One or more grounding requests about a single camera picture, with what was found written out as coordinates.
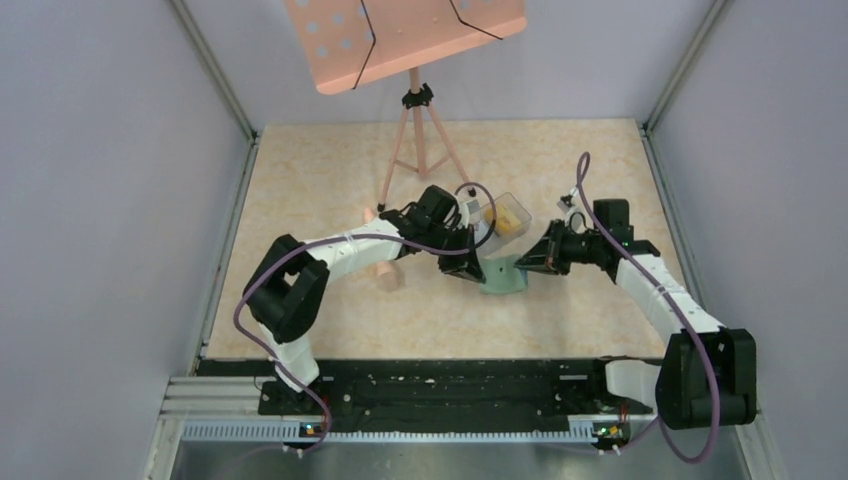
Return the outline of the green leather card holder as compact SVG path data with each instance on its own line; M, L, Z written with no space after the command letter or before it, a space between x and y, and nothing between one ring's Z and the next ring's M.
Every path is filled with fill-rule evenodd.
M485 281L479 287L480 292L484 295L511 295L526 291L527 273L515 266L519 259L519 254L481 259Z

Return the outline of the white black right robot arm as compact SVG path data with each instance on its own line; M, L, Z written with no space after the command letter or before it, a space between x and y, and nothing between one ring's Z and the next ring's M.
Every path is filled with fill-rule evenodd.
M612 412L626 398L655 410L673 430L719 423L744 425L757 416L756 342L704 310L671 275L658 249L637 240L624 199L593 203L594 226L578 232L553 220L516 268L567 275L574 264L595 265L627 292L666 344L660 364L612 360L586 385L589 404Z

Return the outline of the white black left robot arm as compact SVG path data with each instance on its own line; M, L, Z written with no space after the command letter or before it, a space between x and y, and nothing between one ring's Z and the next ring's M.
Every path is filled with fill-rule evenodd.
M257 267L233 313L242 334L241 310L247 308L263 336L249 334L269 355L285 384L283 401L297 413L319 404L319 367L308 332L314 325L327 286L345 276L419 252L437 258L439 270L482 284L486 276L477 251L471 215L457 197L435 185L399 210L384 210L362 226L336 236L299 241L275 239Z

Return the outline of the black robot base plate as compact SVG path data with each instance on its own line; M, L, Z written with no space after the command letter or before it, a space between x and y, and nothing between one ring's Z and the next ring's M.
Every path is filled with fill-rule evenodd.
M608 392L605 363L556 360L321 360L316 393L263 383L261 415L316 415L334 433L565 432L578 415L650 408Z

